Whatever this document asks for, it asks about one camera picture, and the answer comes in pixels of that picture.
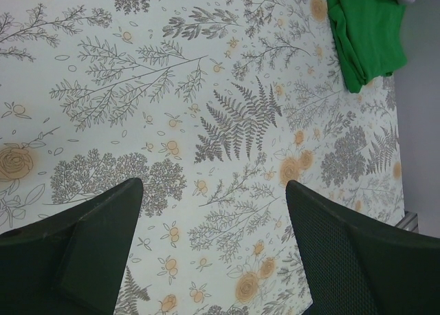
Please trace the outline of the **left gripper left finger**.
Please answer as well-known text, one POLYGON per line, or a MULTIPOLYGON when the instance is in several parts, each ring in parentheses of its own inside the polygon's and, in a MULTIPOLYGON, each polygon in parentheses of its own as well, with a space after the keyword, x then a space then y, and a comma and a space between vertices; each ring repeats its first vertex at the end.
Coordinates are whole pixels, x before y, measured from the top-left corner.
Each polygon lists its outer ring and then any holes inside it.
POLYGON ((131 178, 1 234, 1 313, 112 314, 142 198, 131 178))

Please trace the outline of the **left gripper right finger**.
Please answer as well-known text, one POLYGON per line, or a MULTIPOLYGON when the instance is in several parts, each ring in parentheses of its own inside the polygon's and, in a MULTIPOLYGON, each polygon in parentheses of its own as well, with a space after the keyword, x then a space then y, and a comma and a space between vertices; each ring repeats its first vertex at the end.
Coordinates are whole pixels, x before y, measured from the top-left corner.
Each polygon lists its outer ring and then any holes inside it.
POLYGON ((439 239, 384 224, 291 180, 286 200, 311 293, 306 314, 438 314, 439 239))

